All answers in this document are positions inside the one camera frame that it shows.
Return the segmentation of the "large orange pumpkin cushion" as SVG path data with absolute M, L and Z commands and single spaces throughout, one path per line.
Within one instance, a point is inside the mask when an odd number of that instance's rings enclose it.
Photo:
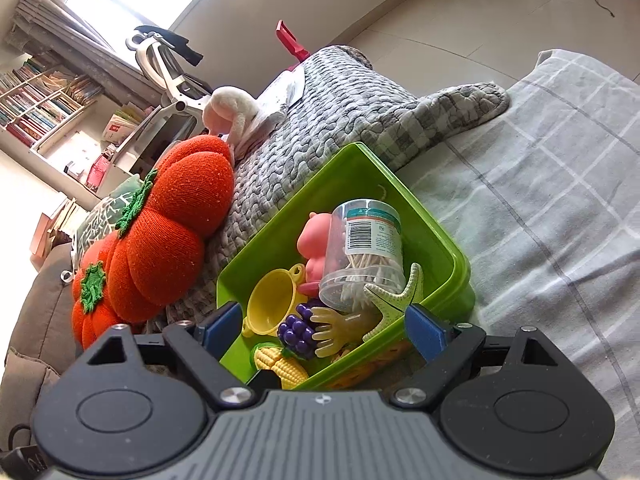
M 228 144 L 194 136 L 176 144 L 146 176 L 107 257 L 106 299 L 121 320 L 140 324 L 183 297 L 201 273 L 206 242 L 231 206 Z

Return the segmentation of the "papers on bed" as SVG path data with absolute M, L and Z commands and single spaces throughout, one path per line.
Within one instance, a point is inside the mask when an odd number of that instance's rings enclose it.
M 257 98 L 259 117 L 283 120 L 288 111 L 304 95 L 305 69 L 297 65 L 294 70 L 284 70 Z

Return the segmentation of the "brown sofa cushion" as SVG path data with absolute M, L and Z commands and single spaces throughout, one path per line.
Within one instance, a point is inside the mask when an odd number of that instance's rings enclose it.
M 38 400 L 81 354 L 72 331 L 72 286 L 62 273 L 72 268 L 72 246 L 58 245 L 32 283 L 4 354 L 1 382 L 1 448 L 32 444 L 30 425 Z M 10 431 L 17 427 L 13 438 Z

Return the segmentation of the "white office chair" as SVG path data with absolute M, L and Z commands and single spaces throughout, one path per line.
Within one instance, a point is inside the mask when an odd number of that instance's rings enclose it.
M 206 131 L 202 114 L 213 89 L 180 66 L 178 56 L 192 65 L 202 59 L 186 38 L 151 25 L 140 26 L 126 45 L 134 51 L 145 77 L 160 88 L 160 104 L 122 141 L 113 164 L 128 174 L 144 177 L 176 143 Z

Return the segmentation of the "tan rubber hand toy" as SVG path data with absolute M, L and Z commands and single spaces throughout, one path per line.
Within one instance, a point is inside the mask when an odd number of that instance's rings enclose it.
M 343 314 L 327 307 L 312 307 L 310 320 L 317 325 L 312 335 L 317 344 L 314 354 L 323 359 L 349 344 L 363 342 L 363 337 L 382 321 L 382 314 L 376 309 Z

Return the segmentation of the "pink pig toy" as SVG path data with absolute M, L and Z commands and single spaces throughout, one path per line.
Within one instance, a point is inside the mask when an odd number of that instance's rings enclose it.
M 305 260 L 305 281 L 300 289 L 309 298 L 319 296 L 319 285 L 323 278 L 324 263 L 326 262 L 326 248 L 329 244 L 329 234 L 332 214 L 316 214 L 311 212 L 297 240 L 297 251 Z

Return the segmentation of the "white plush rabbit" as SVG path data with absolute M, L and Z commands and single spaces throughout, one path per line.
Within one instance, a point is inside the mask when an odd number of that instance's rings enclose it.
M 210 134 L 225 134 L 235 151 L 254 118 L 259 104 L 248 92 L 224 86 L 214 90 L 203 110 L 203 124 Z

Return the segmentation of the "yellow toy corn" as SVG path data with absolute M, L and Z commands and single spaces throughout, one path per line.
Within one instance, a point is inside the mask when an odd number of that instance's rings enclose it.
M 271 370 L 276 374 L 284 390 L 292 390 L 309 378 L 299 360 L 273 342 L 256 344 L 252 350 L 252 360 L 258 370 Z

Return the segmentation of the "wooden bookshelf with books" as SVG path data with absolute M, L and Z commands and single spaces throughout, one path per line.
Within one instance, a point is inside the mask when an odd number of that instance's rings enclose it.
M 28 148 L 59 132 L 104 92 L 85 74 L 76 74 L 54 54 L 26 58 L 1 73 L 1 127 Z

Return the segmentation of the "purple toy grapes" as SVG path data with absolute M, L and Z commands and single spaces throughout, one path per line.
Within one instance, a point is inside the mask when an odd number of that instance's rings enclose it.
M 298 304 L 295 311 L 286 316 L 277 330 L 283 347 L 305 360 L 312 359 L 317 349 L 317 341 L 314 340 L 317 324 L 311 321 L 311 315 L 311 307 L 308 304 Z

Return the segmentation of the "green patterned pillow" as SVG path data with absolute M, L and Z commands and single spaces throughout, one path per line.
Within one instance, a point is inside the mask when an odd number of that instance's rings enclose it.
M 124 209 L 131 203 L 134 193 L 141 187 L 142 180 L 137 174 L 134 174 L 88 213 L 73 237 L 70 254 L 74 268 L 78 268 L 80 260 L 94 242 L 114 231 L 116 223 L 122 218 Z

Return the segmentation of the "green plastic storage box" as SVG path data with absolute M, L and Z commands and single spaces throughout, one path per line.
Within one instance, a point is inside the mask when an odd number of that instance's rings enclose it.
M 288 270 L 303 261 L 296 240 L 308 214 L 332 212 L 356 198 L 382 198 L 398 212 L 405 271 L 413 262 L 420 263 L 424 271 L 424 309 L 444 321 L 467 321 L 475 301 L 468 259 L 420 200 L 362 143 L 341 148 L 219 273 L 218 307 L 235 301 L 245 314 L 250 293 L 265 274 L 274 269 Z M 239 380 L 248 382 L 256 372 L 250 355 L 263 341 L 277 339 L 239 335 L 221 364 Z M 310 377 L 299 389 L 351 387 L 409 349 L 401 318 L 334 363 L 331 359 L 305 363 Z

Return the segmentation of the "small orange pumpkin cushion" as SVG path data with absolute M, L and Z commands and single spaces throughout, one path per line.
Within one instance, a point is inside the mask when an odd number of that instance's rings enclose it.
M 80 260 L 73 280 L 72 329 L 84 350 L 111 326 L 122 324 L 107 293 L 107 270 L 116 242 L 116 231 L 94 242 Z

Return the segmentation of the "grey curtain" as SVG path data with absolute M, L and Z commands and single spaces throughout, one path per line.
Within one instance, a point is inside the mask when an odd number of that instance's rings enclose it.
M 6 42 L 25 53 L 53 53 L 100 84 L 120 104 L 160 104 L 142 71 L 122 60 L 96 30 L 62 0 L 18 0 Z

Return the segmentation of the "clear cotton swab jar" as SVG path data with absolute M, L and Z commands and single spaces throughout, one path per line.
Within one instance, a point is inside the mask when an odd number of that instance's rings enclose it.
M 361 310 L 369 284 L 393 294 L 405 288 L 401 223 L 392 206 L 360 198 L 332 212 L 319 298 L 337 311 Z

